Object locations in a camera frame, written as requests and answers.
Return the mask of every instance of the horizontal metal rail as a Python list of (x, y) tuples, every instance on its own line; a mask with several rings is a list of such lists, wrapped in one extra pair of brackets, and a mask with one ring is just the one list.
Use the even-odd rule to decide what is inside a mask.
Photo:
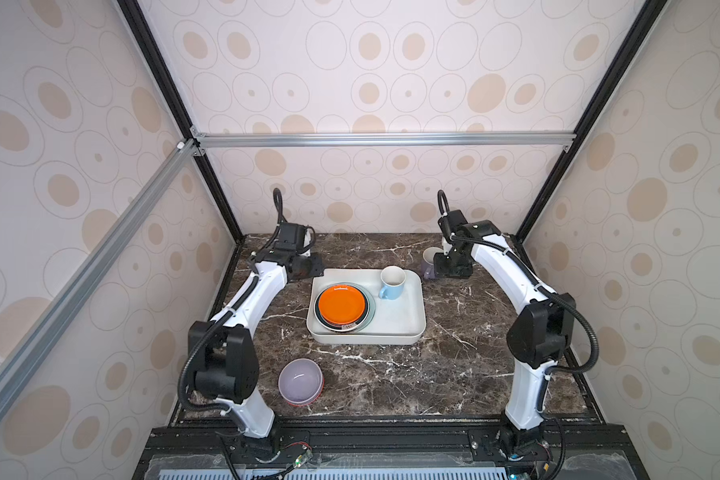
[(570, 145), (572, 131), (421, 132), (390, 134), (203, 134), (201, 148), (412, 147), (416, 145)]
[(88, 297), (141, 228), (163, 197), (179, 170), (197, 152), (193, 140), (184, 140), (180, 150), (163, 162), (158, 171), (115, 222), (98, 247), (77, 270), (64, 290), (46, 309), (25, 337), (0, 366), (0, 420), (40, 368), (43, 360), (83, 308)]

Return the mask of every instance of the robotic arm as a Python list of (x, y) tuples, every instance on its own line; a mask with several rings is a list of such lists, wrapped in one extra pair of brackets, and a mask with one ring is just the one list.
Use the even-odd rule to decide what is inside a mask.
[[(189, 354), (182, 369), (178, 397), (189, 411), (220, 408), (232, 414), (242, 434), (251, 439), (271, 435), (275, 413), (267, 406), (256, 384), (259, 359), (253, 335), (264, 312), (287, 283), (322, 276), (322, 259), (311, 253), (315, 231), (290, 224), (282, 215), (280, 190), (273, 192), (278, 225), (269, 240), (253, 252), (251, 273), (240, 290), (209, 322), (194, 322), (189, 331)], [(190, 392), (197, 390), (210, 404), (196, 404)], [(276, 439), (262, 442), (262, 450), (277, 452)]]
[[(444, 254), (434, 256), (438, 277), (469, 278), (477, 262), (496, 280), (512, 302), (518, 319), (507, 333), (514, 357), (514, 380), (502, 418), (499, 447), (509, 460), (520, 460), (540, 441), (539, 425), (544, 398), (553, 371), (581, 373), (590, 370), (598, 357), (597, 337), (576, 311), (574, 298), (557, 294), (512, 252), (501, 231), (489, 220), (467, 222), (460, 210), (449, 210), (445, 193), (438, 192)], [(557, 366), (579, 321), (592, 343), (590, 358), (576, 369)]]

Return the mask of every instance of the mug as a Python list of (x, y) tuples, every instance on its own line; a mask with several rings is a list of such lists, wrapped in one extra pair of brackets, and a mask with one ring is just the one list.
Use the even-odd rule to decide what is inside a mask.
[(442, 254), (443, 249), (430, 246), (424, 250), (422, 258), (422, 276), (426, 280), (434, 280), (434, 255)]
[(388, 266), (382, 270), (382, 289), (378, 292), (378, 298), (384, 300), (396, 300), (403, 294), (405, 283), (405, 270), (399, 266)]

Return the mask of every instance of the marble tabletop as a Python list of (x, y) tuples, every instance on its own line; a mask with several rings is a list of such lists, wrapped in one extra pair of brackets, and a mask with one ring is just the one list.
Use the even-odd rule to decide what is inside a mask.
[[(227, 300), (248, 274), (244, 259), (269, 235), (249, 235)], [(313, 251), (326, 268), (398, 265), (418, 274), (436, 234), (320, 234)], [(254, 337), (259, 390), (281, 416), (449, 415), (500, 413), (512, 387), (513, 357), (505, 336), (517, 317), (509, 299), (479, 266), (468, 280), (422, 280), (427, 329), (410, 346), (323, 345), (306, 327), (312, 282), (288, 284), (264, 314)], [(325, 387), (310, 406), (286, 403), (277, 389), (282, 368), (297, 358), (320, 365)], [(556, 375), (550, 412), (585, 412), (572, 376)]]

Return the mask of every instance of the white tray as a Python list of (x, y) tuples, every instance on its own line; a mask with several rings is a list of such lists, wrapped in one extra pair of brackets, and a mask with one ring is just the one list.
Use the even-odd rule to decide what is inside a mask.
[[(403, 294), (396, 300), (378, 298), (382, 288), (381, 270), (350, 270), (326, 268), (323, 276), (312, 281), (312, 298), (309, 299), (307, 329), (318, 343), (353, 345), (411, 345), (422, 338), (427, 328), (424, 315), (422, 280), (417, 274), (405, 270)], [(371, 322), (357, 332), (338, 333), (328, 330), (315, 316), (318, 295), (336, 283), (356, 283), (364, 286), (376, 303)]]

